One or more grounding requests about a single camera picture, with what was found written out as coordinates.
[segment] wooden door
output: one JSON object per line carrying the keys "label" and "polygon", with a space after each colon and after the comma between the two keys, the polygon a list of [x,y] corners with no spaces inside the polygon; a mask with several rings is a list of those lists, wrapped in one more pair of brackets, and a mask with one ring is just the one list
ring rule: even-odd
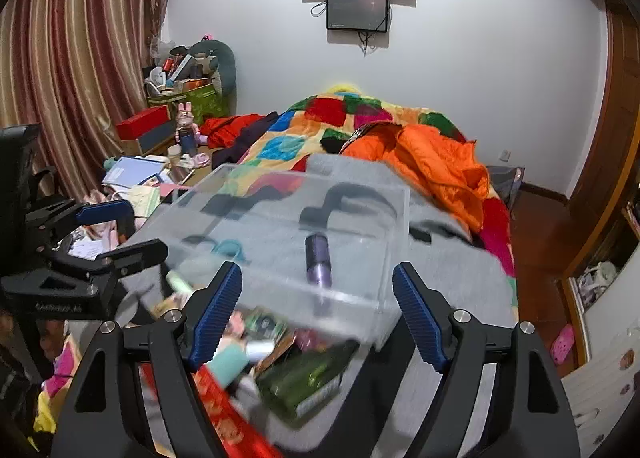
{"label": "wooden door", "polygon": [[584,262],[618,203],[640,140],[640,32],[626,7],[607,1],[609,55],[600,118],[589,155],[569,200],[572,219],[588,238],[567,269]]}

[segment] patchwork blanket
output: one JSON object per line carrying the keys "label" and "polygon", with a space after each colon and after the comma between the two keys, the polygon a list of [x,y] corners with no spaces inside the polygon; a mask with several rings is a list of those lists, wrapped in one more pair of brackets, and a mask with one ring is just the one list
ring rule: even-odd
{"label": "patchwork blanket", "polygon": [[[439,112],[398,106],[354,92],[335,92],[296,102],[252,145],[242,164],[274,170],[305,170],[309,155],[339,153],[345,143],[380,122],[400,126],[425,124],[437,128],[443,136],[466,142],[462,132]],[[478,235],[484,248],[498,258],[508,276],[517,317],[510,217],[493,187],[482,203],[482,212],[484,221]]]}

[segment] paper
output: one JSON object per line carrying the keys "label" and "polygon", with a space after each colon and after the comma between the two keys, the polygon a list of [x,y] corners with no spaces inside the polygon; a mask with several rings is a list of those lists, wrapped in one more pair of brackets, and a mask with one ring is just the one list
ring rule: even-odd
{"label": "paper", "polygon": [[92,240],[91,238],[81,238],[74,242],[69,250],[70,256],[83,258],[85,260],[94,260],[99,254],[104,252],[102,240]]}
{"label": "paper", "polygon": [[146,185],[132,187],[127,200],[133,205],[136,218],[149,218],[160,203],[160,189]]}

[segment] clear plastic box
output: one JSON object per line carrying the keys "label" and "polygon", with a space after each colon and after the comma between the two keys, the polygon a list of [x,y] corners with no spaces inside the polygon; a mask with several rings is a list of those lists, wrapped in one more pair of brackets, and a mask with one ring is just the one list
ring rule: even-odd
{"label": "clear plastic box", "polygon": [[[380,348],[400,317],[391,275],[406,256],[408,203],[402,186],[225,164],[154,213],[136,241],[164,241],[168,266],[195,286],[233,260],[240,306]],[[306,280],[305,239],[316,233],[328,240],[330,289]]]}

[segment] blue gripper pad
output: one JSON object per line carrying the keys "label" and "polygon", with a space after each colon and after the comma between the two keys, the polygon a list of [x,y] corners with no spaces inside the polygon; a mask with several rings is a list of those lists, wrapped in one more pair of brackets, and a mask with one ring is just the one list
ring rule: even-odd
{"label": "blue gripper pad", "polygon": [[192,372],[196,372],[201,365],[213,358],[241,292],[240,267],[231,261],[225,261],[209,286],[191,295],[183,312],[187,314],[187,345],[191,342],[191,351],[185,364]]}
{"label": "blue gripper pad", "polygon": [[396,265],[393,288],[422,360],[443,372],[452,358],[449,304],[440,292],[426,287],[411,263]]}
{"label": "blue gripper pad", "polygon": [[126,200],[114,200],[113,202],[85,205],[76,214],[76,221],[80,225],[95,225],[96,223],[110,222],[130,216],[135,219],[133,206]]}

